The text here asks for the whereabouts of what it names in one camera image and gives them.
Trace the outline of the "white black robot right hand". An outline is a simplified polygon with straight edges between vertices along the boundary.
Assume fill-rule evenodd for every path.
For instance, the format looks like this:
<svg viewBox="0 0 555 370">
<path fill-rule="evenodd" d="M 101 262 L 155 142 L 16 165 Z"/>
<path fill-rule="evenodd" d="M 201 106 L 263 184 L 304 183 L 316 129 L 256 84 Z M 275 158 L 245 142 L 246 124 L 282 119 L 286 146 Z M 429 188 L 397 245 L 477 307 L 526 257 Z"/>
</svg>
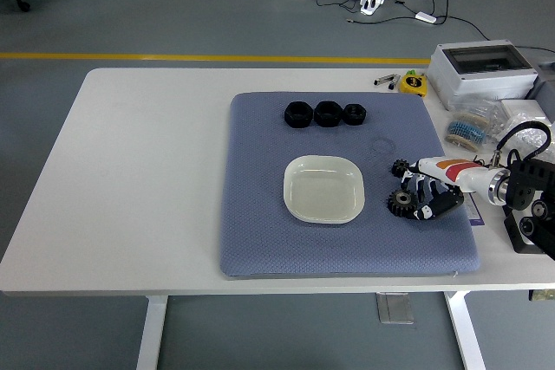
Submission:
<svg viewBox="0 0 555 370">
<path fill-rule="evenodd" d="M 402 176 L 404 191 L 408 189 L 410 179 L 416 178 L 419 203 L 424 201 L 423 184 L 428 179 L 432 199 L 421 208 L 409 209 L 408 214 L 402 214 L 402 217 L 417 220 L 435 219 L 456 209 L 464 202 L 464 193 L 477 192 L 496 204 L 500 181 L 506 175 L 504 168 L 488 169 L 470 160 L 442 157 L 419 159 L 412 165 L 404 159 L 398 159 L 392 172 Z"/>
</svg>

